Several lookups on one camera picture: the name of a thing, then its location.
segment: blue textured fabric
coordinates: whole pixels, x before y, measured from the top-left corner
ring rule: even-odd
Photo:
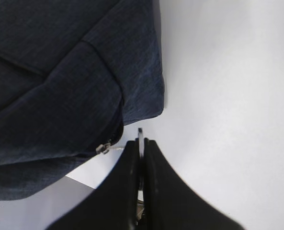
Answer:
[[[162,113],[152,14],[151,0],[0,0],[0,200],[33,195],[122,122]]]

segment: backpack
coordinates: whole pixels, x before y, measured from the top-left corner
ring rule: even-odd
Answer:
[[[0,200],[56,182],[163,97],[150,0],[0,0]]]

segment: zipper pull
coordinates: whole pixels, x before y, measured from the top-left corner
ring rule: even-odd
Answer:
[[[111,146],[111,143],[108,142],[104,145],[98,146],[97,149],[96,149],[96,153],[97,153],[97,155],[99,155],[101,153],[107,154],[110,150],[121,150],[121,151],[123,151],[124,149],[125,149],[124,146],[113,147],[113,146]]]
[[[104,145],[101,144],[100,146],[98,146],[96,148],[97,155],[99,155],[101,153],[107,154],[110,151],[110,147],[111,147],[111,143],[110,142],[108,142],[108,143],[106,143]]]

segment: gray floor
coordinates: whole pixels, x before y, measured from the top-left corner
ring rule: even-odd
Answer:
[[[44,230],[92,190],[65,177],[30,198],[0,201],[0,230]]]

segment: white table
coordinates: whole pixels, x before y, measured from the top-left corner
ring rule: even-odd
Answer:
[[[160,5],[166,109],[122,142],[143,127],[205,200],[248,230],[284,230],[284,0]],[[119,155],[70,177],[97,187]]]

